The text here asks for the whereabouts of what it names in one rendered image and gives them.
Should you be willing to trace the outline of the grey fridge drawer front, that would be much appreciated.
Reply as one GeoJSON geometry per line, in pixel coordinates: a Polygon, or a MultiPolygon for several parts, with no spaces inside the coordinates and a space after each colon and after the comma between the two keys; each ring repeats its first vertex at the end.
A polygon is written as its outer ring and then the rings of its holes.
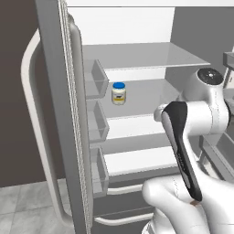
{"type": "MultiPolygon", "coordinates": [[[[141,192],[110,195],[94,199],[93,216],[110,220],[152,213],[154,209],[147,205],[141,192]]],[[[141,234],[147,220],[121,226],[105,226],[93,222],[91,234],[141,234]]]]}
{"type": "Polygon", "coordinates": [[[108,189],[122,186],[140,185],[147,179],[161,176],[177,175],[178,173],[178,168],[176,166],[173,166],[149,171],[135,172],[125,175],[114,175],[109,177],[108,189]]]}

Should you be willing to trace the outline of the grey left fridge door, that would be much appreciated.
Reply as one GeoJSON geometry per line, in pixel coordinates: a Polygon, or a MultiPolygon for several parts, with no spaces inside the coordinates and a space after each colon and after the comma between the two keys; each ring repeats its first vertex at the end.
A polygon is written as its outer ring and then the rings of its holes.
{"type": "Polygon", "coordinates": [[[93,195],[80,31],[64,0],[35,0],[74,230],[91,234],[93,195]]]}

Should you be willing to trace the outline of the grey fridge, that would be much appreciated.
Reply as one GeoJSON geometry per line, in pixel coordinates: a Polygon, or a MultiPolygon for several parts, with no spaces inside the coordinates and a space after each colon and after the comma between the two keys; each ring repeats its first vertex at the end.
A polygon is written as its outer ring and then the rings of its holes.
{"type": "MultiPolygon", "coordinates": [[[[69,14],[80,31],[83,73],[85,45],[171,42],[209,62],[206,66],[104,69],[109,84],[165,79],[179,91],[179,96],[186,86],[186,81],[199,69],[215,69],[224,79],[227,68],[223,65],[223,53],[231,52],[234,47],[234,0],[230,6],[224,6],[218,1],[202,3],[190,0],[184,5],[166,5],[158,1],[146,7],[92,7],[71,1],[69,14]]],[[[165,133],[162,123],[154,118],[154,113],[106,117],[106,120],[109,124],[106,140],[165,133]]],[[[201,170],[199,160],[202,150],[199,143],[203,136],[208,135],[189,138],[201,170]]],[[[171,144],[103,156],[109,177],[173,166],[178,168],[171,144]]]]}

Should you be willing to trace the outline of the grey door bin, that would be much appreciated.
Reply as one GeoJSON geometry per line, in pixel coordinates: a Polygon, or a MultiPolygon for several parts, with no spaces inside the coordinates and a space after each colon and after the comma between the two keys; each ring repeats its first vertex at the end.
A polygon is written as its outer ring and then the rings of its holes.
{"type": "Polygon", "coordinates": [[[105,96],[109,79],[97,59],[84,60],[85,91],[87,99],[102,99],[105,96]]]}
{"type": "Polygon", "coordinates": [[[87,100],[88,128],[90,143],[102,143],[106,140],[109,124],[98,100],[87,100]]]}
{"type": "Polygon", "coordinates": [[[105,197],[109,186],[109,174],[99,146],[90,149],[90,160],[93,195],[95,198],[105,197]]]}

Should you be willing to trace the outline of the white jar with blue lid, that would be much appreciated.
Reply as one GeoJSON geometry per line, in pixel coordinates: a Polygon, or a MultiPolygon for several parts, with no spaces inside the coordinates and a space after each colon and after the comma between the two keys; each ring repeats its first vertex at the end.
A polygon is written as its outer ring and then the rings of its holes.
{"type": "Polygon", "coordinates": [[[114,82],[112,84],[112,103],[123,105],[126,101],[126,89],[123,82],[114,82]]]}

